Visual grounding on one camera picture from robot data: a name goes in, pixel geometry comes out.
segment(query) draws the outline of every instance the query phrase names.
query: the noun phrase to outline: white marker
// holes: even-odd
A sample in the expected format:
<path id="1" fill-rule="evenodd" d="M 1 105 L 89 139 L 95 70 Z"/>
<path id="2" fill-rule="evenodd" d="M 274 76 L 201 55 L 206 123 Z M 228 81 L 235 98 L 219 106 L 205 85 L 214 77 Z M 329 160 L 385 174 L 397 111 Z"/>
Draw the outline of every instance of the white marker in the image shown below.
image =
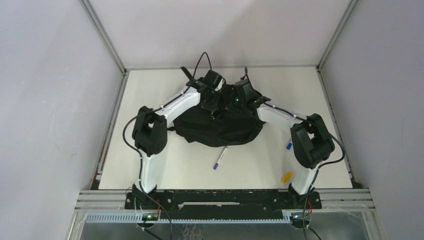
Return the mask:
<path id="1" fill-rule="evenodd" d="M 216 170 L 218 166 L 220 165 L 221 160 L 224 157 L 224 153 L 227 151 L 228 147 L 224 147 L 224 150 L 222 150 L 221 156 L 219 156 L 218 161 L 216 161 L 215 165 L 213 166 L 213 170 Z"/>

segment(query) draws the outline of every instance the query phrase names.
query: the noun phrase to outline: black fabric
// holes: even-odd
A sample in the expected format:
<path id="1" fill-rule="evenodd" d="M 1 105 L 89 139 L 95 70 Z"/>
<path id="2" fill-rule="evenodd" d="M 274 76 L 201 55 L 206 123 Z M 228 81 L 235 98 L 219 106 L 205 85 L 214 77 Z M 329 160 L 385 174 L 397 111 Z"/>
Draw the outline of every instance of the black fabric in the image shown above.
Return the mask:
<path id="1" fill-rule="evenodd" d="M 193 106 L 174 121 L 175 132 L 187 142 L 209 147 L 243 145 L 253 141 L 264 122 L 251 114 L 229 111 L 233 85 L 225 84 L 220 92 L 219 110 L 211 112 L 201 104 Z"/>

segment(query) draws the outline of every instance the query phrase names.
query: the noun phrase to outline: yellow object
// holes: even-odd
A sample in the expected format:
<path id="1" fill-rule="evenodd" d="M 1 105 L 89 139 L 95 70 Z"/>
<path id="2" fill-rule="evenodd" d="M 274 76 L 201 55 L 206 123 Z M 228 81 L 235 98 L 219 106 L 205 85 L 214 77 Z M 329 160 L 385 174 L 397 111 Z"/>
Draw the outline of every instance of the yellow object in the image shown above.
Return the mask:
<path id="1" fill-rule="evenodd" d="M 292 177 L 292 172 L 289 171 L 288 173 L 286 173 L 282 178 L 281 178 L 281 183 L 284 184 L 285 182 L 287 182 L 291 177 Z"/>

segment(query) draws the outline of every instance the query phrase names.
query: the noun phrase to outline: gray wall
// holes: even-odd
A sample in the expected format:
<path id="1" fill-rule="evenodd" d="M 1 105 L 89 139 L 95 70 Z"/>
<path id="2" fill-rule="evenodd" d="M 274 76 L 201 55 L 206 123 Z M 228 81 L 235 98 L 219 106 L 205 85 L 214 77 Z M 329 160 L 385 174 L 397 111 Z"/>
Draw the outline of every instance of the gray wall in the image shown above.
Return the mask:
<path id="1" fill-rule="evenodd" d="M 388 239 L 423 239 L 424 1 L 359 1 L 323 78 Z"/>
<path id="2" fill-rule="evenodd" d="M 0 1 L 1 239 L 65 237 L 120 78 L 77 0 Z"/>

